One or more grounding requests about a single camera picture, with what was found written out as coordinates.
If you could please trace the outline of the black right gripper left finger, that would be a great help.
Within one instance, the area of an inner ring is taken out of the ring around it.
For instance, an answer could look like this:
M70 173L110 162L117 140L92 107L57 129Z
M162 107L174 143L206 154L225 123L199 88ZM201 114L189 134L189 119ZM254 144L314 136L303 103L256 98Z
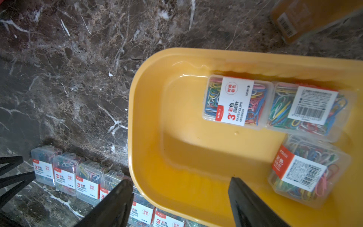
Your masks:
M134 199L133 183L121 181L76 227L125 227Z

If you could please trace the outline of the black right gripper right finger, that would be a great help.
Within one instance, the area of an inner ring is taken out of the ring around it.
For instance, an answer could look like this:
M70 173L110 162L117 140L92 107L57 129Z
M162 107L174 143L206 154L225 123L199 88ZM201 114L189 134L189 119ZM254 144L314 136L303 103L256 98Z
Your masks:
M231 178L228 195L237 227L289 226L240 178Z

